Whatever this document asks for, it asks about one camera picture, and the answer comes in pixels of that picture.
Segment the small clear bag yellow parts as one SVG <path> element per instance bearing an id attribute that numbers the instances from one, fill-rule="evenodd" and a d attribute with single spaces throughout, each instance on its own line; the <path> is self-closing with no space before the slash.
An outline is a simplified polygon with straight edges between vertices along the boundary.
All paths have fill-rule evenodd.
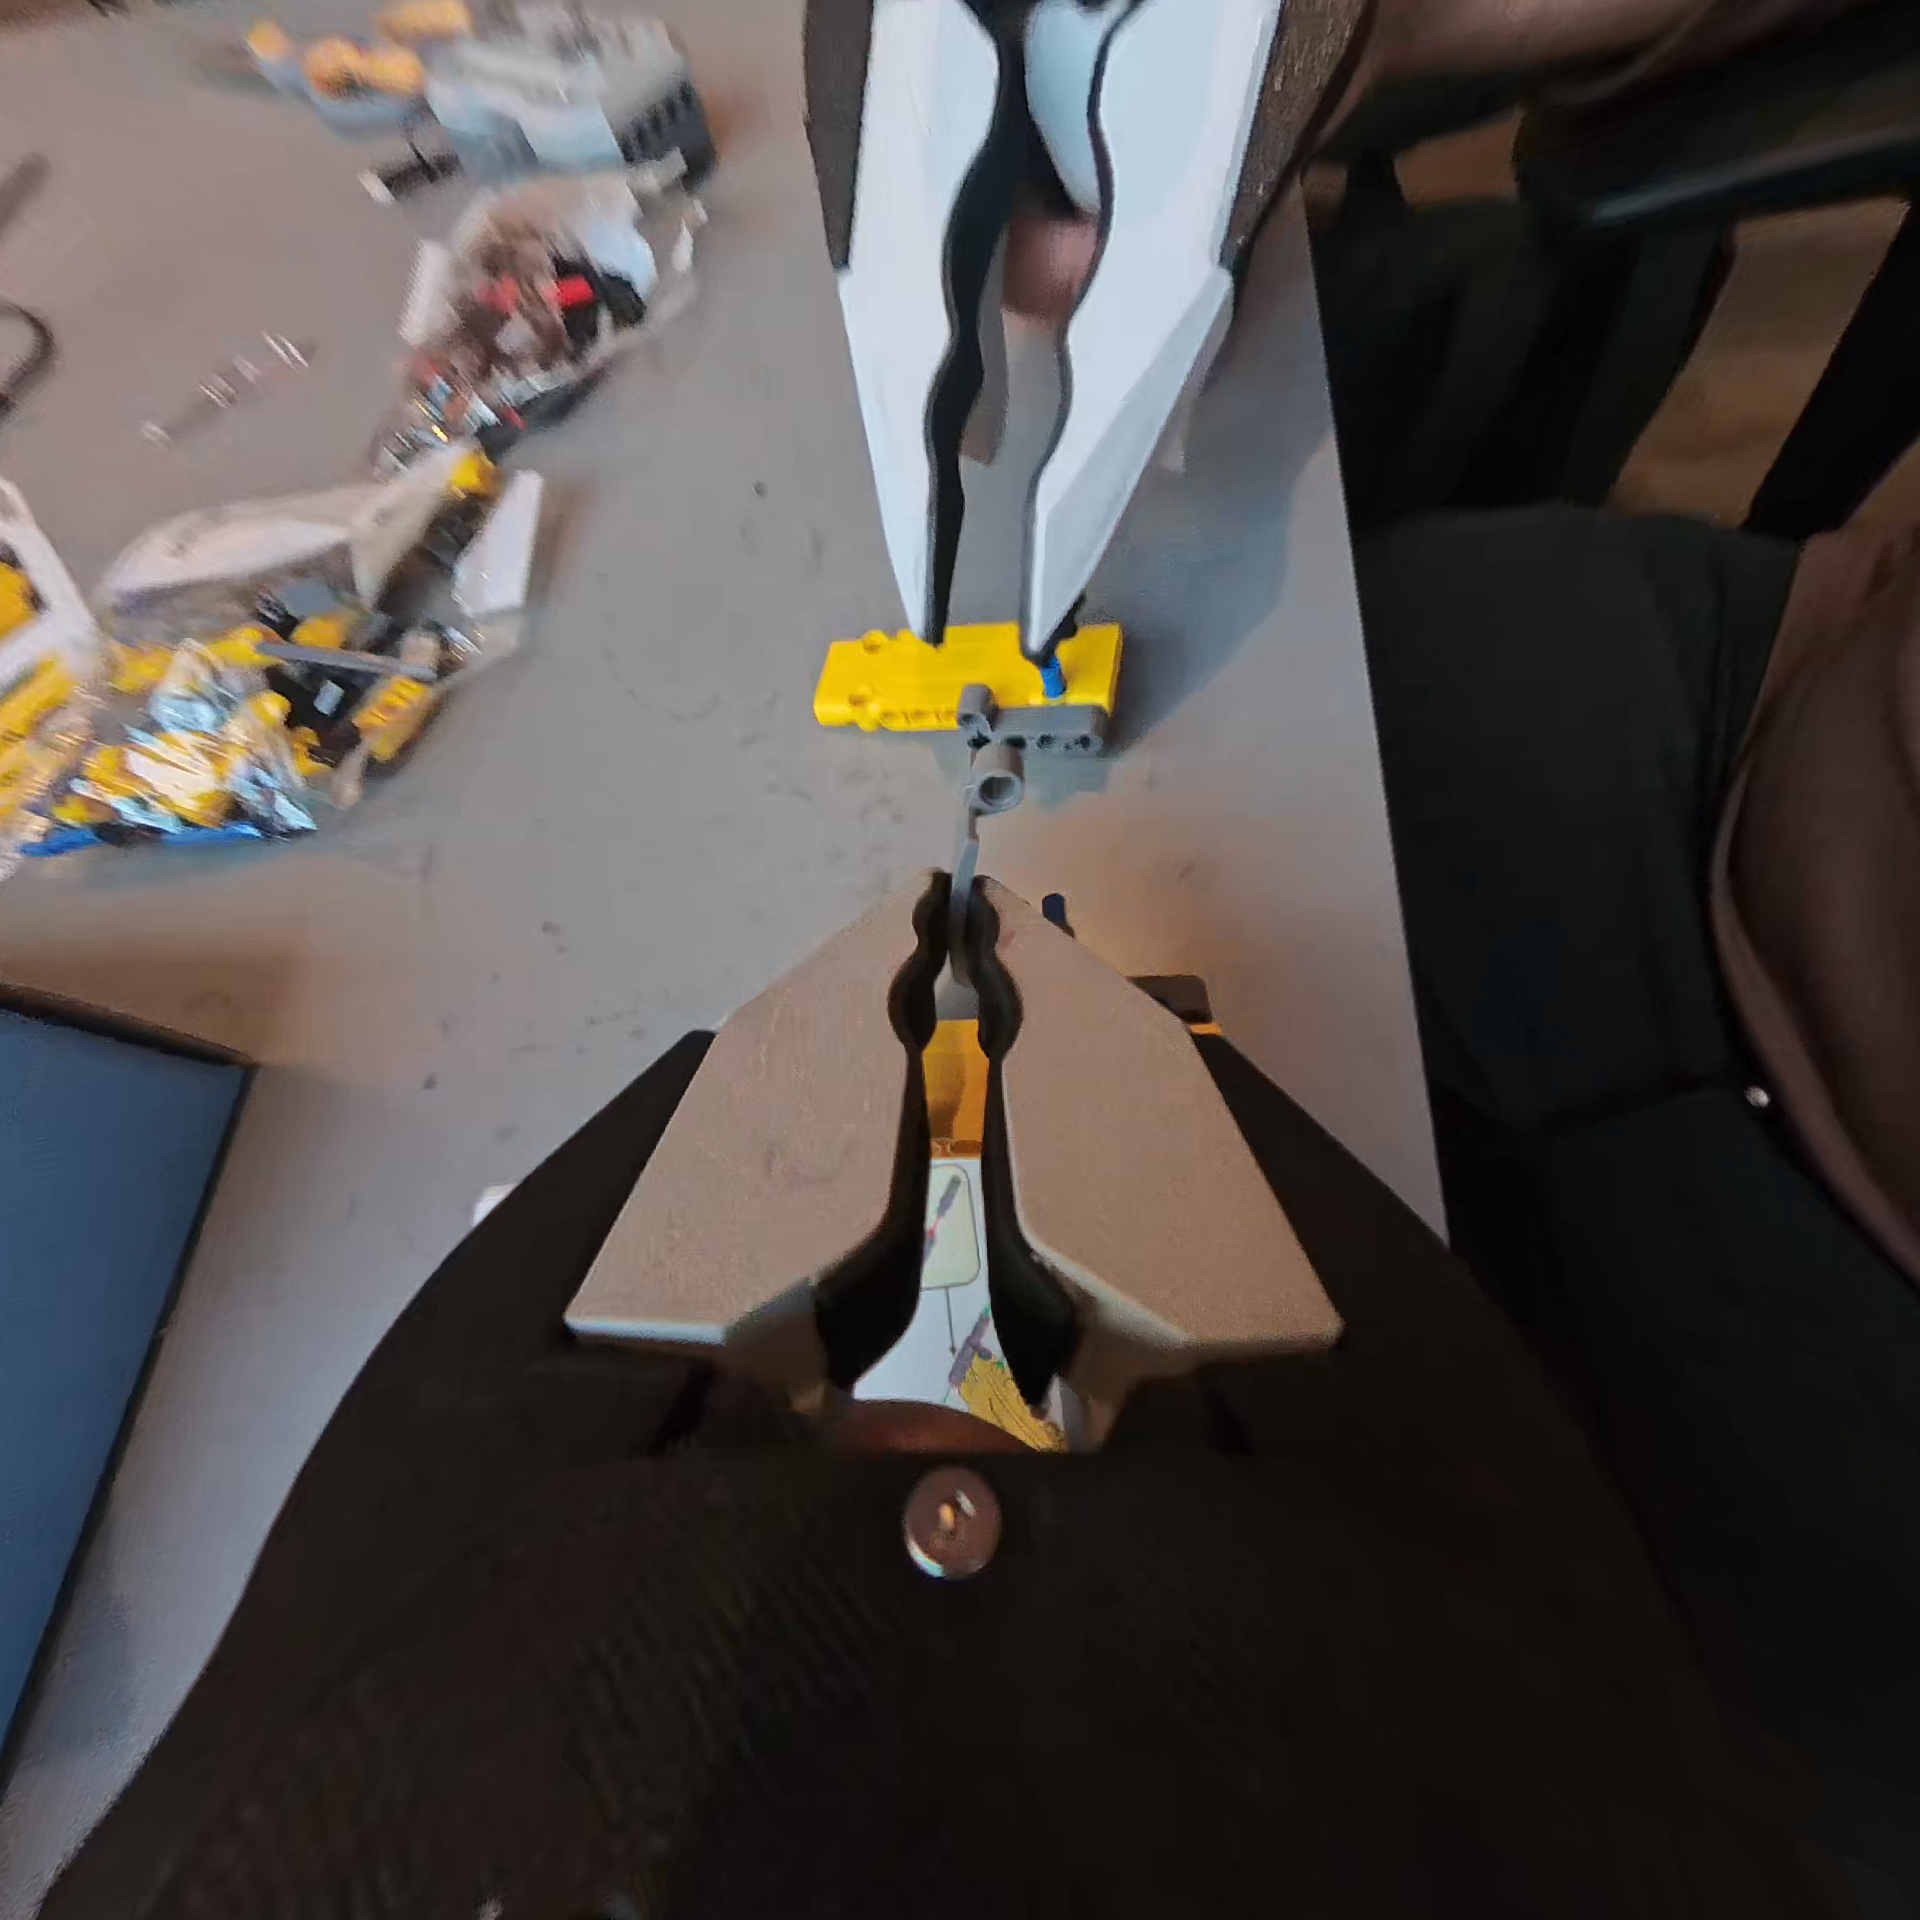
<path id="1" fill-rule="evenodd" d="M 460 443 L 138 534 L 86 596 L 103 635 L 89 742 L 13 870 L 333 824 L 517 651 L 545 505 L 539 470 Z"/>

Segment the person's right hand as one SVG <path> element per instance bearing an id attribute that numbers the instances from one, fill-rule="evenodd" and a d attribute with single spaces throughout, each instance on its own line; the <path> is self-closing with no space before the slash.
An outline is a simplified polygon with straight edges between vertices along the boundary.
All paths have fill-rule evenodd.
<path id="1" fill-rule="evenodd" d="M 1098 223 L 1084 215 L 1020 208 L 1002 257 L 1002 310 L 1039 328 L 1067 325 L 1098 260 Z"/>

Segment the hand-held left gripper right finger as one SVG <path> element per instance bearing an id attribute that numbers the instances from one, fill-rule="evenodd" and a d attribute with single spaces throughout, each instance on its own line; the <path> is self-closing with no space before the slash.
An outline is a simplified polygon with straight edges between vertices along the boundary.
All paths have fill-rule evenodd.
<path id="1" fill-rule="evenodd" d="M 1341 1313 L 1198 1037 L 1002 886 L 966 911 L 998 1349 L 1098 1446 L 1147 1383 L 1325 1352 Z"/>

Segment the grey motor hub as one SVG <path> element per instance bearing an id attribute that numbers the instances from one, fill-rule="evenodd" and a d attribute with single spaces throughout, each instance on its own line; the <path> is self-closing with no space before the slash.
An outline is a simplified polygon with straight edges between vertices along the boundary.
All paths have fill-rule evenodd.
<path id="1" fill-rule="evenodd" d="M 698 182 L 716 165 L 682 41 L 657 15 L 497 5 L 420 62 L 423 108 L 478 182 L 597 174 L 673 155 Z"/>

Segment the blue handled scissors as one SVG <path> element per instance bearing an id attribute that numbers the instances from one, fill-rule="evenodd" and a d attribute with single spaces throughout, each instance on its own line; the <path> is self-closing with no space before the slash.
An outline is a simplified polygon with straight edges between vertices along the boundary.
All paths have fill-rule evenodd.
<path id="1" fill-rule="evenodd" d="M 298 41 L 269 19 L 245 35 L 255 72 L 314 102 L 395 102 L 426 95 L 426 53 L 474 32 L 466 1 L 398 1 L 375 15 L 370 36 Z"/>

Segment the clear bag black red parts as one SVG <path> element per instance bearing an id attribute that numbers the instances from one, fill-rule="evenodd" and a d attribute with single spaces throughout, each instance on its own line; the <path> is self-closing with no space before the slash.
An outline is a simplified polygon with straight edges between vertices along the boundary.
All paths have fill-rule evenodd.
<path id="1" fill-rule="evenodd" d="M 572 413 L 698 287 L 707 203 L 654 167 L 492 187 L 415 251 L 375 472 L 474 443 L 497 457 Z"/>

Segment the blue cardboard kit box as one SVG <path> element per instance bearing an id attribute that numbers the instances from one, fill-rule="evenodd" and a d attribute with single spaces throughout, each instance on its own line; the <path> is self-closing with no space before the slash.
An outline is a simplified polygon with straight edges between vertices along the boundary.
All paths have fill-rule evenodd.
<path id="1" fill-rule="evenodd" d="M 5 1781 L 254 1077 L 230 1047 L 5 988 Z"/>

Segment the yellow panel with grey beam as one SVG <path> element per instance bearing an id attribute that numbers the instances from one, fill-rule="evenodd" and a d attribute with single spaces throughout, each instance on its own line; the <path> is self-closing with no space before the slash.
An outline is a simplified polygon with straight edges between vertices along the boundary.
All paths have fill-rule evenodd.
<path id="1" fill-rule="evenodd" d="M 836 640 L 812 694 L 826 728 L 957 734 L 974 750 L 1085 759 L 1109 748 L 1123 628 L 1095 621 L 1025 655 L 1015 621 L 950 623 L 941 643 L 910 631 Z"/>

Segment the person's brown sweater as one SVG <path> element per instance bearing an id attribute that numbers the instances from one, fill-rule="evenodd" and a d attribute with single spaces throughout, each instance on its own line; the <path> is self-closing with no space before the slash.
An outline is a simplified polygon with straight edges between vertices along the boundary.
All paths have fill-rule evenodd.
<path id="1" fill-rule="evenodd" d="M 1813 1166 L 1918 1276 L 1918 529 L 1804 544 L 1711 852 L 1718 972 Z"/>

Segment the black office chair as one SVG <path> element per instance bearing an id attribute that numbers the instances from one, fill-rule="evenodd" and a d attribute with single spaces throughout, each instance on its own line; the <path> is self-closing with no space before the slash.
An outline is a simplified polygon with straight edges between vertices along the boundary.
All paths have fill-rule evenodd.
<path id="1" fill-rule="evenodd" d="M 1899 200 L 1905 220 L 1746 509 L 1838 529 L 1915 448 L 1918 5 L 1834 12 L 1603 89 L 1561 67 L 1370 86 L 1311 158 L 1351 528 L 1601 505 L 1734 268 L 1738 229 Z"/>

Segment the yellow panel with curved grey panel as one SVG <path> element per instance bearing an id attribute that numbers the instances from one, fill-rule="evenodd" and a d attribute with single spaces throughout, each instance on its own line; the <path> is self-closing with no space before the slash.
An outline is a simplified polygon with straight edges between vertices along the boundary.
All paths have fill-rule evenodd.
<path id="1" fill-rule="evenodd" d="M 950 861 L 946 960 L 957 988 L 971 985 L 964 934 L 979 864 L 979 824 L 1025 797 L 1025 757 L 1013 742 L 971 750 Z M 1195 1036 L 1219 1036 L 1209 988 L 1199 976 L 1134 976 L 1132 985 Z M 979 1158 L 985 1141 L 989 1062 L 977 1019 L 941 1014 L 924 1048 L 930 1149 L 935 1158 Z"/>

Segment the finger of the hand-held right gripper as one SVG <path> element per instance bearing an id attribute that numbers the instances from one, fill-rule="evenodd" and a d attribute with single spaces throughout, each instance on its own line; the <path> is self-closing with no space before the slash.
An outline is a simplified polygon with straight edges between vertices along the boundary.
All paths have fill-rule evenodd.
<path id="1" fill-rule="evenodd" d="M 1095 251 L 1061 335 L 1061 407 L 1025 507 L 1021 644 L 1050 661 L 1231 317 L 1229 217 L 1278 1 L 1099 13 Z"/>
<path id="2" fill-rule="evenodd" d="M 962 463 L 1005 417 L 1028 5 L 833 5 L 833 273 L 903 621 L 943 643 Z"/>

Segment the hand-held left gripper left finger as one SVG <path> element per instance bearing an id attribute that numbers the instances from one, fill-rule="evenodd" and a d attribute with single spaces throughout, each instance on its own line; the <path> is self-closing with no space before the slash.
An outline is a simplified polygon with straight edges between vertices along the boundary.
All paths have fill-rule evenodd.
<path id="1" fill-rule="evenodd" d="M 922 1297 L 946 884 L 908 884 L 714 1033 L 567 1302 L 581 1342 L 826 1403 Z"/>

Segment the grey desk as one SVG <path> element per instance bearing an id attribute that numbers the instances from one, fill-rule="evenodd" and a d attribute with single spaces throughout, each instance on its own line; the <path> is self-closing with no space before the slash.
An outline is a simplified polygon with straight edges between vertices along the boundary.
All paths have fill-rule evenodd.
<path id="1" fill-rule="evenodd" d="M 5 1915 L 174 1717 L 285 1491 L 395 1313 L 685 1030 L 948 857 L 948 742 L 817 726 L 826 644 L 898 615 L 801 121 L 797 5 L 637 5 L 687 55 L 718 168 L 690 308 L 559 428 L 519 651 L 405 767 L 274 847 L 31 859 L 5 977 L 258 1062 L 125 1464 L 5 1803 Z M 94 584 L 181 511 L 357 475 L 443 187 L 381 208 L 370 150 L 214 79 L 246 19 L 141 6 L 5 35 L 5 165 L 49 175 L 5 296 L 58 337 L 5 478 Z M 262 332 L 311 343 L 177 446 Z M 1195 974 L 1234 1044 L 1444 1230 L 1305 209 L 1266 223 L 1186 469 L 1140 492 L 1087 599 L 1124 628 L 1115 759 L 989 829 L 1113 966 Z"/>

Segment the clear handled screwdriver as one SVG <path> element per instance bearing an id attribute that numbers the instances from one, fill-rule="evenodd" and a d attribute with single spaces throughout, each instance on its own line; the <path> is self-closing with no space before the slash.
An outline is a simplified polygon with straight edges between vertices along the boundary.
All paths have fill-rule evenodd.
<path id="1" fill-rule="evenodd" d="M 214 417 L 250 401 L 277 380 L 307 372 L 314 363 L 311 356 L 311 343 L 284 332 L 262 332 L 251 347 L 229 355 L 214 369 L 204 375 L 194 392 L 170 416 L 143 420 L 138 435 L 158 448 L 193 439 L 214 423 Z"/>

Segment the open instruction booklet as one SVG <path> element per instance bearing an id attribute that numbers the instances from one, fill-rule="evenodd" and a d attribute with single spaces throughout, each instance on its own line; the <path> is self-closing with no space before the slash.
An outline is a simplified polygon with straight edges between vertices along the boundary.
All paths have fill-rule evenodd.
<path id="1" fill-rule="evenodd" d="M 922 1199 L 889 1208 L 891 1148 L 866 1172 L 779 1171 L 775 1142 L 703 1142 L 675 1124 L 564 1297 L 564 1331 L 589 1347 L 699 1360 L 829 1416 L 855 1400 L 943 1407 L 1035 1451 L 1066 1451 L 1066 1392 L 1033 1411 L 993 1318 L 979 1158 L 924 1158 Z M 898 1342 L 851 1388 L 826 1373 L 813 1288 L 875 1230 L 918 1295 Z"/>

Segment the sticker sheet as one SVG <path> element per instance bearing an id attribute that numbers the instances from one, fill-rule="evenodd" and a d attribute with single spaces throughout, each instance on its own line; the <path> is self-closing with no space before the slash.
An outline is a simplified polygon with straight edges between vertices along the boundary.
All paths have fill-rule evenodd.
<path id="1" fill-rule="evenodd" d="M 86 596 L 3 481 L 3 869 L 49 832 L 46 807 L 89 745 L 105 640 Z"/>

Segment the person's black trousers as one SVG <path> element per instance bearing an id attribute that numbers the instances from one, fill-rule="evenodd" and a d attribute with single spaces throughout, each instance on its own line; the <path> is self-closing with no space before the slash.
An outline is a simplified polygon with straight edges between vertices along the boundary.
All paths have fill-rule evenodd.
<path id="1" fill-rule="evenodd" d="M 1567 1383 L 1822 1893 L 1915 1915 L 1915 1280 L 1791 1134 L 1710 909 L 1806 542 L 1447 511 L 1355 568 L 1453 1244 Z"/>

